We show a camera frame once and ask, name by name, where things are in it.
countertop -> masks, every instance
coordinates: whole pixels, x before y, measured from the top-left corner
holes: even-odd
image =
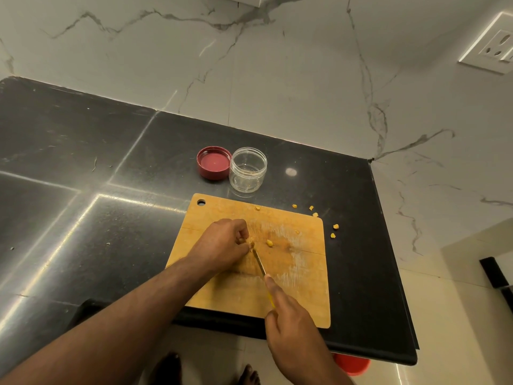
[[[63,333],[85,301],[113,302],[159,273],[194,193],[314,205],[325,222],[328,347],[417,362],[367,160],[16,77],[0,83],[0,132],[0,375]],[[263,151],[259,191],[202,179],[196,154],[209,145]],[[176,322],[265,338],[262,319],[184,308]]]

hand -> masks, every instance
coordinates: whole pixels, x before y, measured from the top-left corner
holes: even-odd
[[[188,257],[195,257],[214,276],[249,252],[246,238],[249,233],[245,220],[221,219],[208,226]]]
[[[308,311],[271,276],[264,279],[276,306],[265,318],[267,343],[283,375],[294,385],[352,384],[333,361]]]

red plastic object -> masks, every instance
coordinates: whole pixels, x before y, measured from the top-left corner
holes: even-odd
[[[359,376],[366,372],[370,359],[345,354],[333,354],[335,363],[349,376]]]
[[[230,152],[222,147],[205,147],[197,154],[197,169],[208,180],[222,180],[230,174]]]

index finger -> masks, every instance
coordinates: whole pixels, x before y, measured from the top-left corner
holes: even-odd
[[[264,276],[264,282],[267,290],[273,297],[274,306],[276,307],[277,312],[279,313],[285,310],[285,308],[290,305],[288,296],[285,291],[283,291],[283,289],[268,274]]]
[[[246,224],[246,220],[244,219],[234,219],[231,221],[234,225],[235,232],[239,232],[240,236],[243,238],[249,238],[248,225]]]

knife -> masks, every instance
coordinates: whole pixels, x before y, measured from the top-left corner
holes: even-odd
[[[260,260],[260,257],[258,256],[258,252],[257,252],[257,250],[255,250],[254,247],[253,247],[252,251],[253,251],[253,255],[254,255],[255,259],[256,259],[256,262],[259,265],[260,271],[262,272],[262,278],[264,278],[264,276],[266,275],[266,272],[265,272],[265,269],[264,269],[264,265],[262,265],[262,261]],[[271,296],[271,293],[269,293],[269,291],[267,291],[267,297],[269,298],[269,301],[271,302],[271,305],[273,306],[273,308],[276,308],[274,306],[273,297]]]

